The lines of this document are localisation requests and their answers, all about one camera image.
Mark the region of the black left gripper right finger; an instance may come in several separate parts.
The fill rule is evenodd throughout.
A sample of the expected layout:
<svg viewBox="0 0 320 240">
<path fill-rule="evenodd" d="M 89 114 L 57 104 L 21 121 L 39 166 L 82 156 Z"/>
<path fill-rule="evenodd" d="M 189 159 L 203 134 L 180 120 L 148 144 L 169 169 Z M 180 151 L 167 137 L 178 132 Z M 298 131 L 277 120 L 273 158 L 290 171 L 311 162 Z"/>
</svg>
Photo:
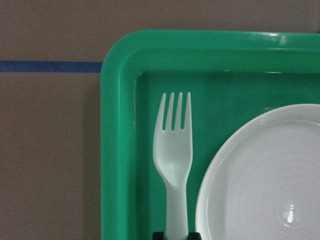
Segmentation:
<svg viewBox="0 0 320 240">
<path fill-rule="evenodd" d="M 188 240 L 202 240 L 202 237 L 199 232 L 190 232 L 188 234 Z"/>
</svg>

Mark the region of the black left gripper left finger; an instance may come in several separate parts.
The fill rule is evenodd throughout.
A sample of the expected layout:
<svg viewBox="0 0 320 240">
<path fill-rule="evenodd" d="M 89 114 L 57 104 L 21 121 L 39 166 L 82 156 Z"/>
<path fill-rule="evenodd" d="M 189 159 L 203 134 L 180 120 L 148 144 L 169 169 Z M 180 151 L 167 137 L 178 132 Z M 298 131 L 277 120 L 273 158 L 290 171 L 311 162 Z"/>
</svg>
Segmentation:
<svg viewBox="0 0 320 240">
<path fill-rule="evenodd" d="M 165 233 L 163 231 L 153 232 L 152 240 L 165 240 Z"/>
</svg>

